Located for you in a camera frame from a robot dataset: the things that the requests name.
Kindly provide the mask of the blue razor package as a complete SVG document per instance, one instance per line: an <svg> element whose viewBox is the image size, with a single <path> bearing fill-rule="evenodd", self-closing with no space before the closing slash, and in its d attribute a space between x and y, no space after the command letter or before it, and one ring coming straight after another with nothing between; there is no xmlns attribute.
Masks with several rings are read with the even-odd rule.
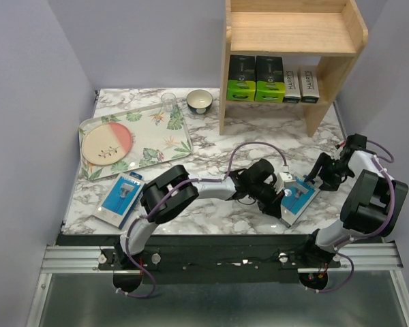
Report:
<svg viewBox="0 0 409 327"><path fill-rule="evenodd" d="M144 185L140 174L120 173L91 215L121 230L139 203Z"/></svg>
<svg viewBox="0 0 409 327"><path fill-rule="evenodd" d="M319 194L320 189L302 176L295 174L295 185L285 188L286 195L281 201L281 222L290 228Z"/></svg>

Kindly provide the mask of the white Harry's box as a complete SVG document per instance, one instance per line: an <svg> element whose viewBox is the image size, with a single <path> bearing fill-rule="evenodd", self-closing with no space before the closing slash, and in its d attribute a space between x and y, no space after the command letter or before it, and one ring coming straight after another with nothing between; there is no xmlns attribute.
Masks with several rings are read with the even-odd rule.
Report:
<svg viewBox="0 0 409 327"><path fill-rule="evenodd" d="M299 67L299 86L302 103L316 104L318 102L320 99L320 90L316 66L301 65Z"/></svg>
<svg viewBox="0 0 409 327"><path fill-rule="evenodd" d="M301 101L301 91L297 71L284 68L285 94L284 103L298 104Z"/></svg>

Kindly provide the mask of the black green Gillette box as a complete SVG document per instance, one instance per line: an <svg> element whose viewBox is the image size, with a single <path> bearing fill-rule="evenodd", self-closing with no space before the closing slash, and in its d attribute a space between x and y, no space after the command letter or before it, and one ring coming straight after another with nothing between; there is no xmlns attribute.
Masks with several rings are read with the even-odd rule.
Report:
<svg viewBox="0 0 409 327"><path fill-rule="evenodd" d="M281 57L256 56L256 102L282 103L285 96Z"/></svg>
<svg viewBox="0 0 409 327"><path fill-rule="evenodd" d="M252 102L256 94L255 56L231 55L226 99Z"/></svg>

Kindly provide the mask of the wooden two-tier shelf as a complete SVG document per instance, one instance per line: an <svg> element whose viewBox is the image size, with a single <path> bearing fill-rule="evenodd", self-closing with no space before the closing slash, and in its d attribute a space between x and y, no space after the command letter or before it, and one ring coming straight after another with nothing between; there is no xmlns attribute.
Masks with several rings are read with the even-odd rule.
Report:
<svg viewBox="0 0 409 327"><path fill-rule="evenodd" d="M347 1L226 1L222 33L219 132L224 133L231 55L319 57L320 100L303 104L313 136L369 38L357 3Z"/></svg>

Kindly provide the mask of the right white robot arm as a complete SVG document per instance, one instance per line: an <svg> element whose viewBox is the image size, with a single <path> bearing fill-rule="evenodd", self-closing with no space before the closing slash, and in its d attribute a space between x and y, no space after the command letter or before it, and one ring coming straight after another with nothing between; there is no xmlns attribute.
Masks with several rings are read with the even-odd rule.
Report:
<svg viewBox="0 0 409 327"><path fill-rule="evenodd" d="M309 236L300 250L304 265L317 266L330 260L343 246L356 240L386 237L395 227L408 195L408 185L393 178L380 164L384 157L367 149L370 141L352 134L337 146L334 155L321 153L306 182L322 181L321 191L337 191L348 178L355 178L337 221Z"/></svg>

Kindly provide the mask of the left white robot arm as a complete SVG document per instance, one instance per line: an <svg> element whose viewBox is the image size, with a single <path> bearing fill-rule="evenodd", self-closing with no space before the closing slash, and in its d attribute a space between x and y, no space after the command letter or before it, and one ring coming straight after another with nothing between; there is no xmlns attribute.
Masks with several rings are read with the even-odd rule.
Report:
<svg viewBox="0 0 409 327"><path fill-rule="evenodd" d="M184 166L176 165L142 189L144 215L121 237L114 261L123 269L132 268L156 227L178 217L197 199L237 201L249 197L261 213L281 219L282 200L292 182L294 176L288 170L276 174L265 159L249 168L228 170L221 178L192 176Z"/></svg>

